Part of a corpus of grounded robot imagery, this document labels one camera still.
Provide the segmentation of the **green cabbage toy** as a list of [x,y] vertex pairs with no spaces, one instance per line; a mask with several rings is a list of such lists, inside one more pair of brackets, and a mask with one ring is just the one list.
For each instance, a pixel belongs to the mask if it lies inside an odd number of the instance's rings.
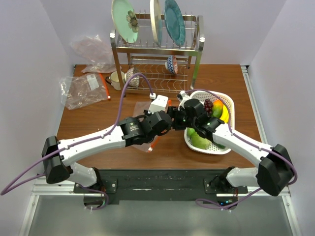
[[197,133],[192,134],[191,143],[195,148],[199,149],[207,149],[211,145],[208,139],[200,137]]

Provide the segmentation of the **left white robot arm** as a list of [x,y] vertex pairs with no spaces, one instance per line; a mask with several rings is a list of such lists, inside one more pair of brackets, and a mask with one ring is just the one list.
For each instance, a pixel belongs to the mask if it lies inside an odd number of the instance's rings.
[[78,164],[79,160],[109,149],[150,143],[155,136],[166,134],[171,124],[171,117],[158,111],[148,116],[125,118],[117,125],[74,140],[58,141],[55,136],[49,137],[42,151],[46,182],[55,184],[68,180],[96,193],[102,187],[98,170]]

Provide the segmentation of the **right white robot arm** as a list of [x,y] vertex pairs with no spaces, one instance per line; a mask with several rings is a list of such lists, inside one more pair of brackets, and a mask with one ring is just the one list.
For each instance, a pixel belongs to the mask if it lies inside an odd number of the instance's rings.
[[189,99],[182,107],[169,107],[167,114],[173,119],[175,130],[193,128],[197,134],[213,144],[226,148],[246,158],[254,168],[232,168],[219,181],[224,193],[231,193],[239,186],[258,186],[271,196],[277,196],[296,177],[287,149],[277,144],[272,147],[232,130],[219,118],[207,114],[197,99]]

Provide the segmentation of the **crumpled clear bag at back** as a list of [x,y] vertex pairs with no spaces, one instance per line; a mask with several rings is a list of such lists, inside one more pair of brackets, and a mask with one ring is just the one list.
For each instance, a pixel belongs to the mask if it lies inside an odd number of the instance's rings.
[[116,71],[112,48],[97,34],[80,36],[71,42],[71,48],[77,56],[87,62],[82,73],[111,73]]

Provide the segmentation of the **light green chayote squash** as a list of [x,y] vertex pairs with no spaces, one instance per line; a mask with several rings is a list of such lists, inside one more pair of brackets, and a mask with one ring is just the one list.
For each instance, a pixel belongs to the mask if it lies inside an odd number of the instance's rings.
[[187,135],[191,138],[192,136],[196,135],[197,132],[193,128],[187,128]]

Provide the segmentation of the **white perforated plastic basket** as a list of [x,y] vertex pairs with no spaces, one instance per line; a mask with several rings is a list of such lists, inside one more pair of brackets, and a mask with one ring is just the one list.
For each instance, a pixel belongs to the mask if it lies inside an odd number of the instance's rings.
[[[197,90],[194,91],[190,97],[198,99],[200,102],[204,103],[206,99],[211,100],[212,102],[216,101],[218,96],[221,100],[223,100],[226,103],[226,106],[229,108],[229,121],[231,123],[231,127],[234,129],[235,127],[235,106],[234,106],[234,101],[230,96],[227,94],[221,93],[221,92],[216,92],[216,91],[211,91],[211,93]],[[192,145],[191,143],[191,138],[187,135],[187,129],[184,132],[184,140],[187,146],[194,151],[200,152],[200,153],[205,153],[205,154],[213,154],[213,155],[224,155],[227,154],[231,151],[229,148],[221,149],[218,148],[216,145],[211,143],[211,145],[207,149],[199,149],[196,148]]]

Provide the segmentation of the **red yellow mango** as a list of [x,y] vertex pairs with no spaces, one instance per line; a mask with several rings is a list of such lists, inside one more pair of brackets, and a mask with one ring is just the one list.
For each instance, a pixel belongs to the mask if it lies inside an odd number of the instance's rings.
[[216,100],[213,102],[212,106],[212,116],[216,118],[220,118],[223,113],[223,103],[220,100]]

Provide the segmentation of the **dark green cucumber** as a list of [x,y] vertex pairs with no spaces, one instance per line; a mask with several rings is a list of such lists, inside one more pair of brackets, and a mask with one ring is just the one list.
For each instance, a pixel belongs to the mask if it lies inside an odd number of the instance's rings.
[[221,148],[221,149],[225,149],[226,148],[226,146],[221,145],[221,144],[214,143],[214,145],[216,145],[218,148]]

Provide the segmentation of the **steel two-tier dish rack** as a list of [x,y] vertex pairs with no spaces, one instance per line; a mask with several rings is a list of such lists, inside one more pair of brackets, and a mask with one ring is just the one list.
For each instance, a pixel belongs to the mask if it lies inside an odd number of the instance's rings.
[[[195,87],[205,43],[204,18],[201,15],[183,15],[186,40],[182,47],[162,28],[161,46],[155,44],[149,13],[137,13],[140,31],[135,43],[126,43],[116,29],[110,32],[110,43],[117,71],[126,72],[137,67],[148,82],[140,78],[139,87],[128,87],[130,93],[178,93]],[[176,56],[178,73],[165,68],[169,56]]]

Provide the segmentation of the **blue white patterned bowl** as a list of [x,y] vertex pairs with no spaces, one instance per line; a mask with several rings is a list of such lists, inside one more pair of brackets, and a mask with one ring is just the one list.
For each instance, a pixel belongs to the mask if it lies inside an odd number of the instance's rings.
[[169,56],[168,59],[165,62],[165,68],[171,73],[171,74],[177,74],[178,73],[178,65],[177,65],[177,59],[176,56]]

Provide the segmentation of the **cream enamel mug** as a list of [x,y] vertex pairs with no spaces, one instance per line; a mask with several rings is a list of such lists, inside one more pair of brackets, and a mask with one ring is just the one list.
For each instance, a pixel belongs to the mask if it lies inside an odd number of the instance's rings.
[[110,76],[107,76],[105,78],[105,81],[110,84],[115,90],[120,91],[121,90],[121,85],[120,85],[120,80],[118,76],[118,72],[114,71],[110,74]]

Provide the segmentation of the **teal blue plate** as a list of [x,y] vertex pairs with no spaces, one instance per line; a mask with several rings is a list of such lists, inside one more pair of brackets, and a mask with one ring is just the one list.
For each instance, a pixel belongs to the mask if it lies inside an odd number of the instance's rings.
[[174,43],[182,47],[186,40],[184,18],[175,0],[166,0],[164,5],[164,21],[166,30]]

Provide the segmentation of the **cream rimmed plate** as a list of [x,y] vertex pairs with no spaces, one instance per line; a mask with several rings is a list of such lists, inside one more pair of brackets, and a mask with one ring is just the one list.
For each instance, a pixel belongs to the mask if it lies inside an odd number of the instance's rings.
[[161,46],[162,18],[159,0],[150,0],[150,20],[154,42]]

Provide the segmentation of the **mint green floral plate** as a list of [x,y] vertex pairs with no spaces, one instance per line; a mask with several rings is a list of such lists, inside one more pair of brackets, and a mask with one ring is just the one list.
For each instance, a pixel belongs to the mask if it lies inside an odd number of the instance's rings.
[[126,43],[135,43],[138,38],[139,25],[136,14],[128,0],[113,0],[112,20],[119,35]]

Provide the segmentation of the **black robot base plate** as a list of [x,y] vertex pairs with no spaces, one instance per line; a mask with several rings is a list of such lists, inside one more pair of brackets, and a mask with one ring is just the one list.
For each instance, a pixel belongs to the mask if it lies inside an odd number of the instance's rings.
[[220,205],[246,194],[246,187],[222,182],[225,170],[100,170],[109,203],[120,201],[194,201],[198,198]]

